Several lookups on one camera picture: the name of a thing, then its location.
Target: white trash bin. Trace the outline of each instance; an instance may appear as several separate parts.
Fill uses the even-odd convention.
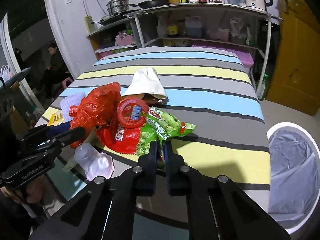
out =
[[[269,215],[289,234],[309,219],[320,196],[320,152],[297,124],[277,123],[267,132],[271,161]]]

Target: wooden door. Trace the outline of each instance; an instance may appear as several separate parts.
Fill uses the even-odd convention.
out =
[[[267,100],[314,115],[320,107],[320,24],[304,0],[281,0],[281,40]]]

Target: cooking pot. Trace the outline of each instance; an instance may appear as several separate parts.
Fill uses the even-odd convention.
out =
[[[130,10],[129,5],[133,7],[137,6],[136,4],[129,3],[129,0],[111,0],[107,3],[108,14],[111,16]]]
[[[147,9],[151,7],[157,7],[157,6],[163,6],[163,5],[168,5],[171,4],[169,3],[169,0],[147,0],[141,3],[138,3],[138,5],[142,9]]]

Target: striped bed sheet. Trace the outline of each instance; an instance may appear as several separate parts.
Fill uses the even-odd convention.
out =
[[[169,102],[163,109],[197,125],[193,134],[172,139],[174,152],[203,175],[225,174],[243,189],[270,190],[268,140],[259,101],[240,60],[233,53],[192,47],[149,47],[98,61],[80,75],[43,115],[48,121],[60,101],[75,92],[119,82],[121,93],[135,71],[152,66]],[[136,155],[97,145],[114,159],[134,165]]]

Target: tile floor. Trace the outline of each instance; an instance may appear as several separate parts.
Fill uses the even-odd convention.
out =
[[[320,147],[320,111],[315,116],[310,116],[267,100],[260,102],[260,105],[268,129],[279,122],[296,123],[303,127]]]

